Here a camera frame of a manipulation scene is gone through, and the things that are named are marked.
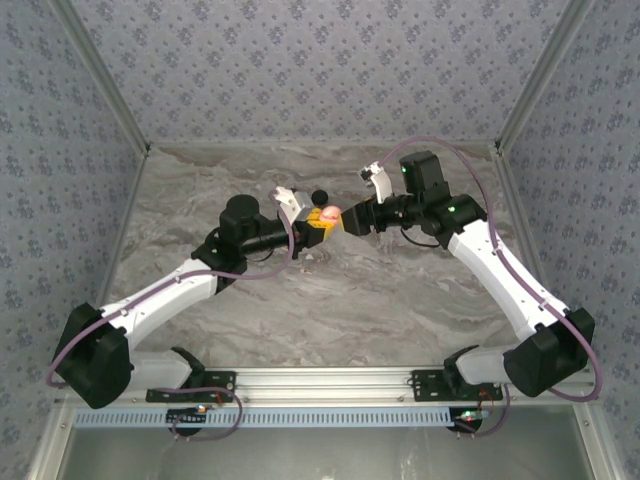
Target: marble tabletop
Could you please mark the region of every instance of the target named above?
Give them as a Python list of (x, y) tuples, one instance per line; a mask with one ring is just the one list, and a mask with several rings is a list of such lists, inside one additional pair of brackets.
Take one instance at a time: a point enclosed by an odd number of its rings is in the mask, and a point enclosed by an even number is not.
[[(226, 201), (255, 196), (273, 217), (267, 199), (276, 185), (329, 192), (330, 203), (349, 207), (372, 193), (356, 172), (390, 146), (174, 146), (154, 148), (147, 160), (115, 281), (112, 300), (167, 274), (218, 224)], [(480, 192), (461, 162), (442, 148), (452, 193)], [(487, 146), (464, 151), (493, 196), (499, 231), (514, 248), (515, 235)], [(403, 192), (396, 161), (386, 168)], [(428, 241), (418, 228), (408, 231)], [(277, 267), (284, 249), (250, 272)], [(237, 281), (185, 310), (138, 347), (162, 351), (181, 346), (208, 366), (431, 365), (471, 344), (508, 344), (515, 336), (480, 282), (442, 249), (407, 243), (398, 229), (366, 237), (336, 231), (305, 250), (279, 275)]]

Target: gray marble surface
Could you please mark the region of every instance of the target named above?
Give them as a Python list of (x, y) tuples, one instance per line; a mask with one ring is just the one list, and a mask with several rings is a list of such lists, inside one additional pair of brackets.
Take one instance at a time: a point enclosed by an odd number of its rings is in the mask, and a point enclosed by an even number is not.
[[(480, 192), (458, 159), (430, 148), (452, 193)], [(228, 198), (248, 193), (272, 217), (276, 185), (323, 188), (346, 208), (371, 194), (356, 175), (389, 146), (180, 146), (152, 150), (144, 170), (112, 299), (177, 267), (217, 226)], [(511, 221), (486, 146), (466, 146), (493, 195), (501, 235)], [(403, 192), (399, 167), (387, 168)], [(427, 241), (417, 229), (409, 234)], [(279, 265), (284, 250), (249, 271)], [(506, 344), (509, 324), (479, 281), (450, 253), (408, 244), (397, 229), (367, 237), (336, 231), (278, 276), (238, 281), (154, 331), (141, 350), (187, 348), (210, 366), (437, 364), (470, 344)]]

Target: patterned wallpaper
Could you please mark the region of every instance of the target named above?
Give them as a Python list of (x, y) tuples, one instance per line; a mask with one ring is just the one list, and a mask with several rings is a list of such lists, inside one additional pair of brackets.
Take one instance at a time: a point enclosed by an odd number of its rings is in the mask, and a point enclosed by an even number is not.
[(549, 281), (597, 321), (605, 409), (640, 478), (640, 5), (598, 1), (509, 154)]
[(566, 0), (74, 0), (147, 141), (497, 137)]
[(71, 308), (94, 302), (135, 170), (46, 2), (0, 2), (0, 478), (22, 479)]

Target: blue floral wallpaper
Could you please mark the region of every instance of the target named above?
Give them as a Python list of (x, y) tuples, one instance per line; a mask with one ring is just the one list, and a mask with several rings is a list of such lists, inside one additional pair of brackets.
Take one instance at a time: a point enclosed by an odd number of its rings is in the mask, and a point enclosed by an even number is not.
[(94, 302), (139, 155), (46, 2), (0, 2), (0, 478), (24, 478), (71, 308)]
[(604, 405), (640, 478), (640, 4), (596, 2), (509, 159), (556, 291), (595, 315)]
[(566, 0), (74, 0), (151, 143), (497, 137)]

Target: wall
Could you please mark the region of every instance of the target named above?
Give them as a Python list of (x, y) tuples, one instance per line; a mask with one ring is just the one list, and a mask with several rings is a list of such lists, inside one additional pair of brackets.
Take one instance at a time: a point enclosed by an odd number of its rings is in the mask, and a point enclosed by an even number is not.
[(139, 156), (46, 2), (0, 2), (0, 478), (23, 478), (71, 308), (94, 302)]
[(151, 143), (497, 137), (565, 0), (75, 0)]
[(640, 6), (598, 1), (509, 154), (551, 285), (597, 322), (604, 405), (640, 478)]

